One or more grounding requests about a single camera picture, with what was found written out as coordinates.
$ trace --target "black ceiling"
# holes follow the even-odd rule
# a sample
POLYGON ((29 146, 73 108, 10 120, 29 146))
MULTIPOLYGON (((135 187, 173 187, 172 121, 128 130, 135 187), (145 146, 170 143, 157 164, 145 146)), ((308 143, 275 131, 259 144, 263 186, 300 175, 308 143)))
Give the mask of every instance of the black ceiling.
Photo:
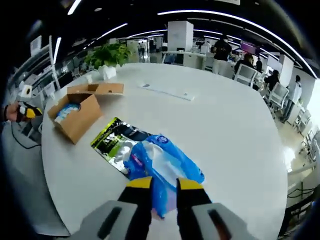
MULTIPOLYGON (((86 38, 88 39, 85 43, 87 45, 91 39, 124 23, 128 25, 101 38, 94 44, 102 44, 108 38, 128 37, 142 32, 165 29, 168 21, 187 20, 188 18, 213 20, 189 19, 188 21, 193 23, 195 29, 224 32, 262 45, 268 51, 277 51, 267 40, 239 27, 220 22, 252 30, 295 57, 287 46, 273 36, 236 19, 194 12, 157 15, 157 13, 172 10, 208 10, 231 14, 261 25, 284 39, 303 57, 319 63, 320 48, 315 43, 319 28, 313 26, 317 23, 317 8, 312 6, 313 1, 309 2, 310 4, 302 4, 301 1, 241 0, 240 5, 235 5, 216 0, 82 0, 72 15, 67 15, 67 13, 73 0, 23 1, 19 3, 19 9, 15 6, 15 2, 11 2, 10 4, 15 6, 15 10, 12 11, 12 14, 15 15, 13 19, 18 22, 8 29, 9 34, 13 36, 10 39, 11 43, 13 41, 17 46, 17 52, 11 57, 14 64, 21 64, 29 56, 30 41, 39 34, 44 37, 48 35, 53 35, 54 38, 62 37, 58 55, 58 58, 61 59, 68 52, 83 48, 83 46, 79 46, 78 49, 72 47, 76 40, 86 38), (95 12, 96 8, 102 8, 102 10, 95 12), (41 20, 42 23, 39 31, 30 31, 36 20, 41 20)), ((310 72, 299 58, 296 60, 306 72, 310 72)))

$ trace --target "person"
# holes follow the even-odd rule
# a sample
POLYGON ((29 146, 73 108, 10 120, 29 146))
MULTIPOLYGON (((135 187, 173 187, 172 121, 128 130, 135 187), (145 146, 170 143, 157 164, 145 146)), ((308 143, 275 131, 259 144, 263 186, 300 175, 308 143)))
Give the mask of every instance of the person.
POLYGON ((262 61, 261 61, 260 57, 258 57, 258 61, 256 61, 255 69, 256 69, 259 73, 262 72, 262 61))
POLYGON ((244 59, 243 60, 239 60, 236 65, 234 66, 234 74, 237 74, 238 69, 240 67, 240 64, 246 65, 250 68, 254 68, 253 66, 253 61, 254 61, 254 57, 250 54, 250 53, 246 53, 244 55, 244 59))
POLYGON ((209 41, 206 41, 206 43, 205 43, 205 44, 203 44, 203 46, 206 46, 206 50, 207 50, 207 52, 208 52, 208 53, 210 53, 210 52, 211 52, 211 44, 210 44, 210 42, 209 42, 209 41))
POLYGON ((1 122, 11 121, 16 122, 18 117, 19 103, 6 105, 1 108, 1 122))
POLYGON ((144 55, 145 55, 145 44, 144 44, 144 42, 140 43, 140 53, 141 53, 142 57, 144 57, 144 55))
POLYGON ((264 82, 269 84, 269 90, 272 91, 277 83, 279 83, 279 71, 273 70, 271 76, 268 76, 264 82))
POLYGON ((282 118, 280 118, 280 121, 283 124, 288 120, 291 114, 292 108, 295 106, 295 104, 298 103, 298 100, 300 99, 301 94, 302 94, 301 78, 299 75, 297 75, 295 76, 294 88, 292 89, 292 91, 290 91, 290 94, 289 94, 288 104, 286 105, 282 118))
POLYGON ((227 35, 223 34, 221 39, 218 40, 213 47, 213 52, 215 53, 213 59, 212 72, 214 74, 224 75, 227 64, 228 55, 230 54, 232 48, 228 43, 227 35))
POLYGON ((141 55, 141 47, 140 47, 140 42, 138 43, 138 55, 139 55, 139 57, 140 57, 140 55, 141 55))

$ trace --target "cardboard box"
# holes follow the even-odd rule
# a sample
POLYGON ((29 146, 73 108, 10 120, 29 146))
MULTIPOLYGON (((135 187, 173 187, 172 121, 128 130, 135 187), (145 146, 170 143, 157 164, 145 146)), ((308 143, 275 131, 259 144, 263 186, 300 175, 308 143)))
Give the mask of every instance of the cardboard box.
POLYGON ((120 83, 82 84, 67 88, 67 95, 49 111, 48 116, 73 144, 76 144, 86 131, 103 113, 95 95, 123 93, 124 85, 120 83), (68 103, 80 104, 78 111, 71 111, 60 123, 55 119, 60 110, 68 103))

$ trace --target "white chair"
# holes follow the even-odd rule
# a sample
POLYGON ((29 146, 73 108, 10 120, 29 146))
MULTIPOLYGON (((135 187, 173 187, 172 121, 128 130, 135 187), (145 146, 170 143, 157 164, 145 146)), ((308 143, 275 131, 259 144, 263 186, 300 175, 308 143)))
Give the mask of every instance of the white chair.
POLYGON ((276 105, 278 108, 282 109, 284 107, 284 103, 286 97, 289 94, 289 89, 282 86, 279 82, 277 82, 270 92, 269 102, 276 105))
POLYGON ((79 67, 76 67, 76 68, 74 69, 74 71, 73 71, 73 73, 72 73, 72 76, 73 76, 74 78, 79 78, 79 77, 81 77, 81 74, 80 74, 80 72, 79 72, 79 67))
POLYGON ((302 114, 301 118, 297 121, 297 124, 295 127, 298 129, 300 133, 302 133, 302 131, 305 129, 305 127, 310 121, 310 118, 311 118, 311 114, 309 110, 306 110, 304 114, 302 114))
POLYGON ((267 100, 270 104, 269 109, 273 119, 276 118, 275 111, 283 109, 288 94, 289 89, 282 86, 279 82, 277 82, 273 87, 267 100))
POLYGON ((258 74, 257 70, 249 66, 240 64, 239 69, 236 75, 234 76, 234 80, 244 85, 250 86, 250 88, 252 88, 257 74, 258 74))

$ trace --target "white table surface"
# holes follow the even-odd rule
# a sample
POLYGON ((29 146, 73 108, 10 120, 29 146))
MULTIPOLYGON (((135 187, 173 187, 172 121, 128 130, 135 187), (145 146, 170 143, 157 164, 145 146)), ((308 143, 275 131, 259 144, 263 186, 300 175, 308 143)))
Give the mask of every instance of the white table surface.
MULTIPOLYGON (((71 85, 84 83, 84 77, 71 85)), ((42 158, 54 205, 71 234, 85 216, 116 200, 128 180, 90 142, 114 117, 162 133, 203 171, 213 202, 239 215, 259 239, 277 238, 287 202, 287 169, 276 125, 260 94, 231 79, 189 67, 131 63, 117 71, 124 96, 98 99, 104 117, 73 145, 58 133, 45 108, 42 158), (138 88, 142 84, 194 94, 193 101, 138 88)), ((66 87, 56 98, 66 94, 66 87)), ((148 239, 180 239, 177 211, 152 220, 148 239)))

